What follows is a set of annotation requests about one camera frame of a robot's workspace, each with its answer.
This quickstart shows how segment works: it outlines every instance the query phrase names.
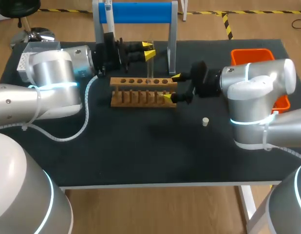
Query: white cable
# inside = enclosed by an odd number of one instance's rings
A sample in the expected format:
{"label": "white cable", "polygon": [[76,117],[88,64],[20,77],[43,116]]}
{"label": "white cable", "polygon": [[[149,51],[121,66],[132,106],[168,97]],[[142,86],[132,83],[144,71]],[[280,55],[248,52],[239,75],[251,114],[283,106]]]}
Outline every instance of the white cable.
{"label": "white cable", "polygon": [[298,157],[298,158],[301,159],[301,154],[299,154],[298,152],[296,152],[296,151],[294,151],[294,150],[291,150],[291,149],[286,148],[286,147],[277,147],[277,148],[280,149],[280,150],[284,150],[284,151],[286,151],[287,153],[290,153],[290,154],[292,154],[292,155],[294,155],[294,156],[296,156],[296,157]]}
{"label": "white cable", "polygon": [[[93,82],[97,79],[97,76],[93,77],[87,87],[86,87],[86,92],[85,92],[85,97],[84,97],[84,102],[85,102],[85,110],[86,110],[86,116],[85,116],[85,120],[84,120],[84,124],[81,127],[81,129],[73,136],[68,137],[68,138],[57,138],[53,135],[51,135],[50,133],[48,133],[47,131],[43,130],[42,128],[34,125],[34,124],[29,124],[28,127],[36,129],[37,131],[41,132],[42,134],[46,135],[48,138],[54,140],[54,141],[58,141],[58,142],[66,142],[66,141],[70,141],[73,140],[75,138],[77,138],[87,127],[88,125],[88,121],[89,121],[89,105],[88,105],[88,94],[89,94],[89,90],[91,85],[93,84]],[[17,126],[23,126],[25,123],[13,123],[13,124],[7,124],[7,125],[3,125],[0,126],[0,129],[4,129],[4,128],[10,128],[10,127],[17,127]]]}

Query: black stool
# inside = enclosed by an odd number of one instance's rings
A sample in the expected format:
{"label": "black stool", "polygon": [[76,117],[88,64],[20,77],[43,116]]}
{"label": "black stool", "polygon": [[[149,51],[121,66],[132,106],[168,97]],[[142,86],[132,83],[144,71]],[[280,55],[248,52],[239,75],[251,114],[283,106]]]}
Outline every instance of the black stool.
{"label": "black stool", "polygon": [[35,13],[40,8],[40,0],[0,0],[0,14],[8,18],[18,18],[18,27],[24,30],[16,34],[10,46],[30,41],[54,41],[55,35],[46,28],[31,28],[27,16]]}

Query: blue bar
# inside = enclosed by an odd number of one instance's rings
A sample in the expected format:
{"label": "blue bar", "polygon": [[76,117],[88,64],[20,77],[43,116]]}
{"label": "blue bar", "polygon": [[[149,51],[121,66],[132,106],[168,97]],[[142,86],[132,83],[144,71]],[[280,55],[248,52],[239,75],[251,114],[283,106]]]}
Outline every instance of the blue bar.
{"label": "blue bar", "polygon": [[[171,23],[171,2],[115,2],[114,23]],[[98,4],[100,23],[107,23],[104,3]]]}

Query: chrome base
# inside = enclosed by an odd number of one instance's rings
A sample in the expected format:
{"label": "chrome base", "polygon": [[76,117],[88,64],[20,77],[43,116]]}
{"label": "chrome base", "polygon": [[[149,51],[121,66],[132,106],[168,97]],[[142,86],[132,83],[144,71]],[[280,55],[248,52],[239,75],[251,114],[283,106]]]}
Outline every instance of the chrome base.
{"label": "chrome base", "polygon": [[55,35],[47,28],[32,28],[30,32],[23,30],[12,37],[10,47],[13,49],[18,43],[31,41],[55,41]]}

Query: table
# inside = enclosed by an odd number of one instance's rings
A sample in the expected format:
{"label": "table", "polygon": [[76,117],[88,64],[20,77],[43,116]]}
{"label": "table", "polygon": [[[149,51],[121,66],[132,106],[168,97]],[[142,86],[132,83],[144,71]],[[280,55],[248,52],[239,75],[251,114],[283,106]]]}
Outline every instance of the table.
{"label": "table", "polygon": [[[61,42],[62,48],[94,43]],[[16,71],[25,44],[17,45],[0,83],[26,86]],[[168,77],[166,42],[155,42],[154,77]],[[276,59],[288,58],[280,40],[180,41],[177,43],[177,73],[204,60],[209,68],[230,65],[230,51],[237,48],[267,48]],[[115,77],[145,77],[145,64],[132,64],[129,73],[114,71]],[[89,79],[78,80],[84,96]],[[185,91],[188,83],[178,85]],[[90,90],[90,120],[77,139],[59,143],[41,133],[20,128],[1,130],[16,140],[64,189],[146,186],[210,186],[277,184],[301,165],[301,160],[278,149],[246,151],[232,135],[227,103],[223,97],[196,98],[191,105],[174,109],[110,108],[108,78],[100,78]],[[289,96],[291,110],[301,108],[301,81]],[[207,127],[201,124],[208,117]],[[35,124],[57,137],[76,133],[84,121],[84,110],[61,119]],[[294,149],[301,154],[301,149]],[[256,208],[250,186],[240,186],[246,219]]]}

